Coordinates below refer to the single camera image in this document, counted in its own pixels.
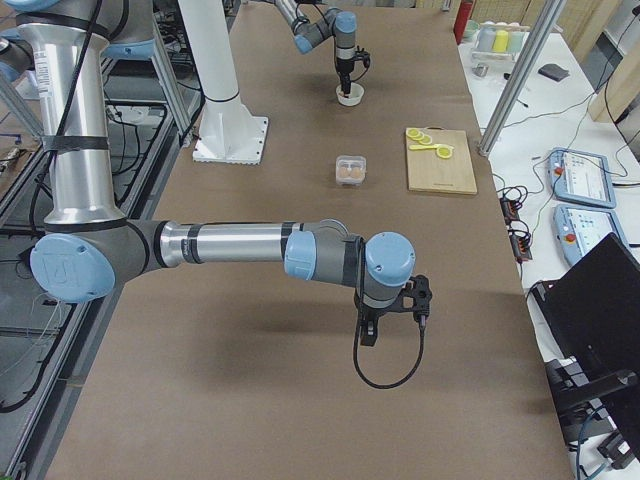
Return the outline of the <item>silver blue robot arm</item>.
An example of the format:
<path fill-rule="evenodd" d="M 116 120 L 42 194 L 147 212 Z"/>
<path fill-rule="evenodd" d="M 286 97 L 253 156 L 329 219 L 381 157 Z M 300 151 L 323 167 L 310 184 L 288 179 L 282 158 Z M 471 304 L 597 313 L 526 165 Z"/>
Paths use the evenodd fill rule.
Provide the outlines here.
<path fill-rule="evenodd" d="M 341 92 L 351 94 L 351 74 L 356 63 L 357 18 L 351 11 L 330 7 L 312 23 L 304 15 L 298 1 L 274 1 L 277 10 L 289 25 L 299 52 L 306 54 L 324 41 L 334 40 L 334 63 L 340 79 Z"/>
<path fill-rule="evenodd" d="M 33 248 L 39 285 L 67 303 L 109 294 L 144 273 L 182 263 L 280 262 L 303 280 L 352 287 L 357 340 L 403 310 L 415 252 L 402 235 L 370 239 L 336 220 L 182 225 L 131 220 L 116 205 L 101 60 L 146 59 L 159 35 L 148 1 L 16 1 L 17 32 L 32 50 L 53 208 Z"/>

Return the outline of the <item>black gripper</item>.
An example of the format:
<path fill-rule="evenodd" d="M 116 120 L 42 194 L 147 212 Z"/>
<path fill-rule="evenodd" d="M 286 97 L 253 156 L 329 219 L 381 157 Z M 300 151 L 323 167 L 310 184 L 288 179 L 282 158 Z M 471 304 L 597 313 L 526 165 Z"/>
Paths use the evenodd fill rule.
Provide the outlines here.
<path fill-rule="evenodd" d="M 344 96 L 350 95 L 350 75 L 355 68 L 355 58 L 343 59 L 335 58 L 336 72 L 340 76 L 341 92 Z"/>
<path fill-rule="evenodd" d="M 354 304 L 357 309 L 357 325 L 360 327 L 360 345 L 374 347 L 378 339 L 378 322 L 385 315 L 394 300 L 373 300 L 369 305 L 369 297 L 361 298 L 359 294 L 354 295 Z"/>

